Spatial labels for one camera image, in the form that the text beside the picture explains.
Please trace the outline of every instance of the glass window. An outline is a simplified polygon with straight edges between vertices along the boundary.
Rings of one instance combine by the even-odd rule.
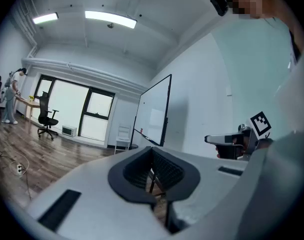
[[[45,80],[45,79],[42,79],[41,80],[41,83],[37,89],[37,96],[42,96],[43,95],[43,92],[47,92],[50,90],[50,87],[51,87],[51,84],[52,84],[52,81],[51,80]]]
[[[49,110],[58,110],[54,119],[58,120],[56,128],[62,126],[79,127],[88,88],[56,80],[48,103]]]
[[[48,110],[59,111],[54,117],[58,120],[55,128],[75,127],[79,136],[105,141],[114,93],[80,86],[46,75],[41,76],[34,96],[40,97],[43,92],[49,94]],[[34,108],[32,117],[38,119],[39,114],[40,109]]]
[[[87,112],[108,117],[112,105],[113,97],[92,92],[88,103]]]
[[[108,120],[84,115],[81,136],[104,141]]]

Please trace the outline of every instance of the ceiling light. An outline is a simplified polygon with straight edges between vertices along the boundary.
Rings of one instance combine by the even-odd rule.
[[[130,27],[131,29],[135,28],[135,25],[137,23],[137,20],[128,17],[107,13],[107,12],[99,12],[99,11],[87,10],[85,11],[85,17],[87,19],[102,20],[102,21],[120,24],[126,27]]]
[[[57,13],[52,13],[52,14],[47,14],[47,15],[43,15],[43,16],[40,16],[40,17],[37,17],[37,18],[34,18],[33,21],[35,24],[39,24],[39,23],[42,23],[42,22],[48,22],[48,21],[53,21],[53,20],[56,20],[58,19],[58,15]]]

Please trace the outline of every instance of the floor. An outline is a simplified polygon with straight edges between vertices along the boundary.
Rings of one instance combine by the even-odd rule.
[[[31,124],[28,131],[28,122],[19,114],[16,119],[17,125],[0,123],[0,151],[2,156],[9,157],[0,157],[0,192],[5,199],[16,202],[22,208],[29,204],[30,197],[35,198],[43,189],[78,165],[114,154],[113,148],[86,146],[59,136],[55,136],[54,140],[46,134],[38,138],[37,126]],[[16,170],[16,164],[10,165],[10,158],[27,166],[27,161],[21,154],[29,160],[29,168],[23,176],[16,176],[12,173]],[[155,185],[153,194],[157,193],[160,190]],[[157,201],[154,214],[164,223],[165,198],[158,196]]]

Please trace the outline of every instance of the wooden desk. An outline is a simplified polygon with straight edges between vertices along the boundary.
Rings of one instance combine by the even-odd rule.
[[[21,102],[21,103],[23,103],[23,104],[26,105],[25,118],[26,118],[26,115],[27,115],[27,108],[30,107],[30,115],[28,117],[28,130],[30,131],[30,129],[31,129],[31,115],[32,115],[33,108],[39,109],[40,108],[40,104],[37,103],[37,102],[35,102],[35,101],[28,101],[28,100],[26,101],[26,100],[24,100],[22,98],[19,98],[19,97],[16,97],[15,103],[17,101],[19,101],[19,102]]]

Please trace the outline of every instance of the fluorescent light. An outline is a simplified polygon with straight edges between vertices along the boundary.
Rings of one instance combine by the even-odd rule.
[[[48,22],[48,21],[56,20],[56,19],[58,19],[57,13],[52,13],[52,14],[47,14],[47,15],[43,15],[43,16],[34,18],[33,21],[35,24],[39,24],[42,22],[46,22],[46,21]]]
[[[117,14],[107,13],[107,12],[99,12],[99,11],[85,11],[85,17],[87,19],[95,19],[95,20],[102,20],[106,22],[113,22],[116,24],[121,24],[126,27],[130,27],[131,29],[135,28],[137,23],[136,20],[120,16]]]

